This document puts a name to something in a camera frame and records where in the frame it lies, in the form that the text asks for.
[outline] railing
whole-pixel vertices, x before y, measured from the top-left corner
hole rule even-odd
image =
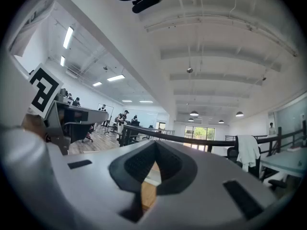
[[[175,142],[180,142],[180,143],[190,143],[190,144],[195,144],[195,145],[204,145],[208,146],[207,152],[212,152],[212,147],[233,147],[235,145],[234,141],[222,141],[222,140],[199,140],[199,139],[191,139],[191,138],[185,138],[185,137],[179,137],[179,136],[172,136],[172,135],[167,135],[159,132],[153,132],[152,129],[149,128],[141,128],[141,127],[135,127],[135,126],[129,126],[129,125],[124,125],[123,131],[122,131],[122,137],[120,141],[120,146],[126,146],[129,145],[130,143],[135,143],[138,141],[133,140],[131,137],[131,132],[135,131],[136,133],[141,133],[150,137],[156,137],[159,139],[165,139],[165,140],[170,140],[170,141],[175,141]],[[295,138],[295,135],[301,134],[302,135],[299,138]],[[303,121],[303,128],[292,132],[288,134],[282,135],[282,128],[278,127],[278,134],[275,137],[270,137],[270,138],[262,138],[262,139],[257,139],[258,144],[263,144],[263,143],[270,143],[269,150],[267,151],[262,151],[261,153],[266,153],[268,152],[268,156],[272,155],[273,151],[280,152],[281,148],[288,146],[292,144],[294,146],[295,142],[302,139],[306,140],[306,121]],[[282,145],[282,139],[292,137],[292,141],[283,144]]]
[[[262,139],[262,137],[267,137],[267,135],[265,136],[253,136],[256,138],[256,140],[258,140],[259,138]],[[235,141],[236,140],[236,136],[225,136],[225,140],[228,141]]]

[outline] ceiling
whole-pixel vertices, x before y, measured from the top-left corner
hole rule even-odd
[[[298,54],[297,27],[287,16],[278,0],[163,0],[140,13],[160,51],[177,111],[186,114],[180,121],[196,110],[212,118],[209,124],[227,123],[285,71]]]
[[[94,83],[101,82],[102,85],[93,88],[116,101],[123,103],[122,100],[131,100],[132,103],[125,104],[140,104],[140,100],[150,100],[158,105],[125,68],[61,5],[55,4],[48,20],[48,51],[51,60],[59,64],[61,56],[64,56],[64,67],[67,67],[79,81],[90,87],[93,87]],[[74,32],[68,49],[65,49],[63,42],[69,26]],[[125,79],[107,81],[108,78],[120,74],[123,74]]]
[[[147,90],[144,94],[155,96],[170,115],[176,108],[178,121],[188,121],[196,110],[203,120],[212,119],[208,124],[220,119],[228,124],[245,102],[268,82],[278,81],[299,56],[300,31],[279,0],[162,0],[139,14],[132,13],[131,2],[71,1],[132,66],[122,64]],[[96,42],[92,52],[98,48]],[[103,48],[96,56],[99,62],[100,54]],[[101,65],[82,75],[95,79],[107,57],[112,58],[103,55]],[[78,62],[77,68],[83,69],[85,63]],[[109,64],[118,62],[113,58]],[[112,70],[120,74],[122,66]]]

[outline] ceiling beam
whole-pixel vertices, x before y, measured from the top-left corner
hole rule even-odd
[[[238,29],[242,29],[245,31],[250,31],[251,33],[256,33],[260,36],[263,36],[265,39],[269,40],[271,43],[282,47],[292,56],[297,56],[298,52],[293,46],[290,46],[286,40],[281,39],[267,27],[260,25],[259,23],[252,23],[246,20],[241,20],[237,18],[229,18],[228,16],[222,15],[204,15],[200,16],[201,8],[198,14],[192,15],[189,14],[189,17],[186,18],[186,21],[182,18],[182,16],[178,15],[176,17],[172,16],[170,18],[166,18],[159,23],[154,23],[152,25],[146,25],[144,28],[148,33],[155,32],[158,30],[165,29],[176,29],[180,26],[189,26],[189,25],[200,25],[200,24],[217,24],[217,25],[226,25],[235,27]]]
[[[187,105],[187,101],[177,100],[176,104]],[[212,103],[212,102],[192,101],[192,102],[189,102],[189,106],[218,106],[218,107],[237,108],[237,107],[239,107],[239,104],[237,104],[237,103]]]
[[[194,94],[189,93],[188,90],[174,90],[174,95],[189,95],[190,96],[219,96],[219,97],[233,97],[233,98],[243,98],[248,99],[248,94],[239,94],[239,93],[231,93],[231,92],[215,92],[215,91],[203,91],[203,90],[195,90]]]
[[[248,84],[255,84],[259,79],[257,78],[248,78],[244,76],[234,75],[234,74],[222,74],[222,73],[198,73],[197,75],[191,74],[190,76],[187,73],[177,73],[170,74],[169,79],[171,81],[175,80],[216,80],[216,81],[231,81],[231,82],[241,82]],[[258,81],[256,85],[261,86],[262,80]]]
[[[238,54],[237,47],[229,48],[229,47],[204,47],[203,56],[204,57],[224,57],[230,59],[238,59],[244,60],[248,62],[252,62],[257,65],[264,66],[268,69],[272,69],[274,71],[281,71],[281,64],[278,62],[274,62],[275,59],[268,58],[264,60],[262,56],[256,55],[253,52],[246,51],[241,49]],[[192,57],[200,57],[201,52],[197,52],[196,50],[190,51]],[[161,50],[161,60],[165,59],[173,59],[173,58],[186,58],[189,57],[188,51],[185,48],[171,49],[171,50]]]

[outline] floor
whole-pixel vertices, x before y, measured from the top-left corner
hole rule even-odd
[[[69,147],[68,154],[80,154],[118,148],[119,143],[116,140],[116,134],[109,132],[106,134],[109,135],[109,137],[107,137],[104,135],[105,131],[106,130],[103,128],[98,128],[97,131],[93,132],[91,134],[93,142],[88,139],[84,139],[84,143],[82,143],[80,140],[72,143]]]

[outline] person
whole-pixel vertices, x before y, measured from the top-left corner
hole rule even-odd
[[[123,124],[127,119],[127,114],[129,112],[127,110],[124,111],[123,114],[118,114],[118,116],[116,117],[116,121],[117,121],[117,132],[121,134],[121,132],[123,131]]]
[[[135,116],[133,117],[133,119],[131,120],[131,122],[133,122],[133,121],[138,121],[138,116],[137,116],[137,115],[135,115]]]
[[[71,93],[68,94],[68,99],[72,100],[73,101],[73,98],[71,96]]]
[[[79,98],[79,97],[77,97],[76,103],[77,103],[78,106],[81,106],[81,105],[80,105],[80,98]]]
[[[98,109],[99,111],[102,111],[102,112],[106,112],[106,105],[105,104],[103,104],[102,105],[102,107],[101,108],[99,108]],[[103,126],[103,127],[106,127],[106,121],[104,121],[101,125]]]
[[[269,135],[276,135],[275,128],[273,128],[273,123],[270,123]]]

